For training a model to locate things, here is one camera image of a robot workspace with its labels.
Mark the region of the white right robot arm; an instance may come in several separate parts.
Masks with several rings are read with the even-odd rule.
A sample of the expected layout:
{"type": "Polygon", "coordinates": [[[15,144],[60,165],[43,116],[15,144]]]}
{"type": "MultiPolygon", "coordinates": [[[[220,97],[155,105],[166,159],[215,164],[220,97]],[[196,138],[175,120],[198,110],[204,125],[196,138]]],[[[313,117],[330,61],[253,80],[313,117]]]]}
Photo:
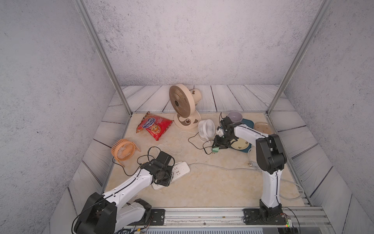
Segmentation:
{"type": "Polygon", "coordinates": [[[280,179],[287,158],[280,137],[256,131],[245,124],[234,123],[229,117],[220,121],[212,148],[228,149],[234,140],[243,139],[255,146],[256,162],[263,171],[261,205],[267,208],[281,206],[280,179]]]}

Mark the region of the green usb charger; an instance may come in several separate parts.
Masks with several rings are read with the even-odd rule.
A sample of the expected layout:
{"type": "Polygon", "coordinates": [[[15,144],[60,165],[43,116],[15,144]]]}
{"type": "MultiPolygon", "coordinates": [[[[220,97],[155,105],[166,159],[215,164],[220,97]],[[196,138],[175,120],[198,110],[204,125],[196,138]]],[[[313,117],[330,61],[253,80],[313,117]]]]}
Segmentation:
{"type": "Polygon", "coordinates": [[[211,151],[212,151],[213,154],[218,153],[219,152],[219,147],[212,148],[211,151]]]}

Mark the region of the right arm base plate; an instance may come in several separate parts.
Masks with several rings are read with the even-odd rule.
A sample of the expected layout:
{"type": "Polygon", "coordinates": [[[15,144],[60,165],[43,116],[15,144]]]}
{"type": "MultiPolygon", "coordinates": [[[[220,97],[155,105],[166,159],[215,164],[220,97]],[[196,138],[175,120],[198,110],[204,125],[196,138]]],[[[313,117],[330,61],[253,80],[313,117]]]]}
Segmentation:
{"type": "Polygon", "coordinates": [[[287,219],[280,204],[274,208],[243,209],[243,222],[246,225],[286,225],[287,219]]]}

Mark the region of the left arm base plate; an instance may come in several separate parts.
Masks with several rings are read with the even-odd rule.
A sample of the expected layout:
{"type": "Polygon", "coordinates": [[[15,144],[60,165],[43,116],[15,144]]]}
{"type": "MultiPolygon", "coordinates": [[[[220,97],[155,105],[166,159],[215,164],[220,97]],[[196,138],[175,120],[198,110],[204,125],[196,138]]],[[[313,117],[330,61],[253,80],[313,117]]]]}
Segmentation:
{"type": "Polygon", "coordinates": [[[148,209],[136,224],[143,226],[163,226],[165,222],[165,212],[165,209],[148,209]]]}

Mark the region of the white power strip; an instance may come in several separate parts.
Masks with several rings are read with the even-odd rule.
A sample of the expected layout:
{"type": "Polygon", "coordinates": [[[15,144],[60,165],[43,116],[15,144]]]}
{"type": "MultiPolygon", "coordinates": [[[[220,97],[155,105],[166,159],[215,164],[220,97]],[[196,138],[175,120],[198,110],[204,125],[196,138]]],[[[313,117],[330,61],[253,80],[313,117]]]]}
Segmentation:
{"type": "Polygon", "coordinates": [[[190,173],[188,164],[183,161],[174,166],[166,166],[156,173],[156,179],[152,183],[155,190],[168,187],[171,183],[190,173]]]}

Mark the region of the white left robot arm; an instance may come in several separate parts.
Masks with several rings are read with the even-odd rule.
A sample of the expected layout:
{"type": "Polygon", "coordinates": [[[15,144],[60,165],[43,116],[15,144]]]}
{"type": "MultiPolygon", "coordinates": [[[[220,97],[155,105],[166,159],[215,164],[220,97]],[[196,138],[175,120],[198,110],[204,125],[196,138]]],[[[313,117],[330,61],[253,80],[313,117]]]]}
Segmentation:
{"type": "Polygon", "coordinates": [[[150,225],[152,206],[142,199],[129,203],[151,184],[168,187],[173,178],[175,159],[161,151],[157,158],[140,165],[134,175],[104,194],[91,194],[82,212],[74,219],[73,234],[115,234],[127,226],[150,225]]]}

